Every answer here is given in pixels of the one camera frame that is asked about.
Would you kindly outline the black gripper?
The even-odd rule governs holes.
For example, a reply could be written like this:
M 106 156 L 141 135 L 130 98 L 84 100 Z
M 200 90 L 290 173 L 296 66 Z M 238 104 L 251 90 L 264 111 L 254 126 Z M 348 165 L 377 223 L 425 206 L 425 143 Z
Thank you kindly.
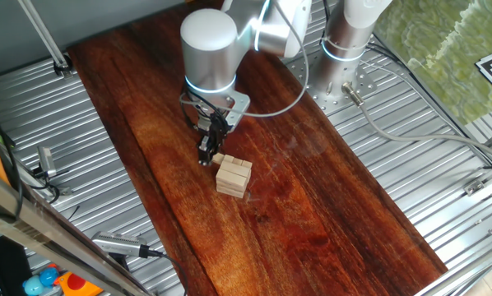
M 202 136 L 197 144 L 198 163 L 209 165 L 212 155 L 220 151 L 223 141 L 229 133 L 229 124 L 217 114 L 210 116 L 200 114 L 196 127 Z

